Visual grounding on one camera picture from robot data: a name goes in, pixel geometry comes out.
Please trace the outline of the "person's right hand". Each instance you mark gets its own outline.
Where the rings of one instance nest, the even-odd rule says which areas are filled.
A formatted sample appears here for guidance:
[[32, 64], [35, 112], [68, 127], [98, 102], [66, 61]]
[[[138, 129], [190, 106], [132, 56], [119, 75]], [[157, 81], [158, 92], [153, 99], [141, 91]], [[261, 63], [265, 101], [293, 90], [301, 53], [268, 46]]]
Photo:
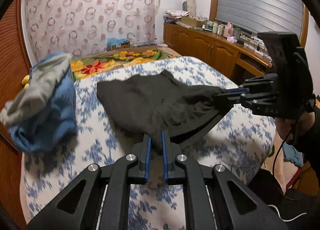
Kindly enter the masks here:
[[303, 135], [312, 128], [315, 123], [315, 113], [304, 112], [297, 121], [276, 118], [275, 123], [280, 138], [288, 142], [293, 140], [296, 136]]

